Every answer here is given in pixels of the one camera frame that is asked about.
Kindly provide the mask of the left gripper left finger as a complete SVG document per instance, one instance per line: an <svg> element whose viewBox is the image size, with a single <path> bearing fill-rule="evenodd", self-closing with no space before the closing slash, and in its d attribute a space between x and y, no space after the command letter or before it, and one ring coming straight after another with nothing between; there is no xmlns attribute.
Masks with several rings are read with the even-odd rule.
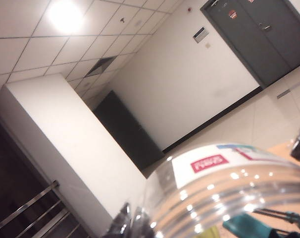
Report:
<svg viewBox="0 0 300 238"><path fill-rule="evenodd" d="M142 208L137 206L134 217L129 202L124 203L107 230L108 238L137 238L141 231Z"/></svg>

